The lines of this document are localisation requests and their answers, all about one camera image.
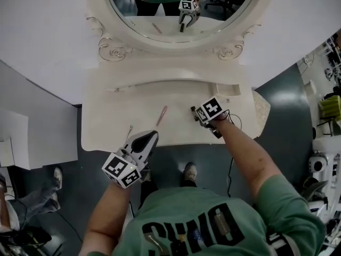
sneaker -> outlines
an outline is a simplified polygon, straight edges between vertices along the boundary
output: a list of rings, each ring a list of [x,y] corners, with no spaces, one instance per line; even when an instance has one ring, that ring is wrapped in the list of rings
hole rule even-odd
[[[145,177],[142,179],[140,178],[140,183],[144,183],[145,181],[151,181],[151,173],[150,170],[148,171],[148,173],[145,175]]]
[[[197,179],[197,167],[194,163],[188,162],[183,171],[184,180],[191,180],[193,182]]]
[[[59,189],[61,189],[62,188],[63,174],[62,174],[62,170],[59,167],[54,168],[53,177],[56,178]]]
[[[51,200],[54,202],[56,209],[60,210],[60,204],[59,204],[59,201],[58,201],[57,193],[54,193],[54,194],[51,195]]]

mirror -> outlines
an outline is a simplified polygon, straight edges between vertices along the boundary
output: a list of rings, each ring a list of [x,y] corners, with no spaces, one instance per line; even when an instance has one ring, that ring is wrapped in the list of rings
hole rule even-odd
[[[232,23],[251,0],[110,0],[137,33],[162,42],[204,38]]]

mirror frame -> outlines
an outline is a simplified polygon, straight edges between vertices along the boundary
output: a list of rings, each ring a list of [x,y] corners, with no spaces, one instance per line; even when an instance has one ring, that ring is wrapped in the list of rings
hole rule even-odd
[[[95,18],[100,23],[102,38],[116,37],[130,47],[153,53],[193,54],[236,41],[238,36],[245,34],[249,28],[257,24],[271,0],[251,0],[246,8],[240,9],[241,14],[223,29],[188,42],[162,42],[143,36],[123,21],[123,16],[115,11],[110,0],[87,1],[91,10],[91,17],[88,19]]]

pink pen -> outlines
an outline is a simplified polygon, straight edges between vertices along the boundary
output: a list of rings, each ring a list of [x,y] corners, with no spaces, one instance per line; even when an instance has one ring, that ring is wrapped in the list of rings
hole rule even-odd
[[[156,126],[159,126],[159,124],[160,124],[162,118],[164,117],[164,114],[166,113],[166,111],[167,111],[167,106],[165,106],[164,109],[162,110],[161,115],[160,115],[160,117],[158,119],[158,122],[157,122]]]

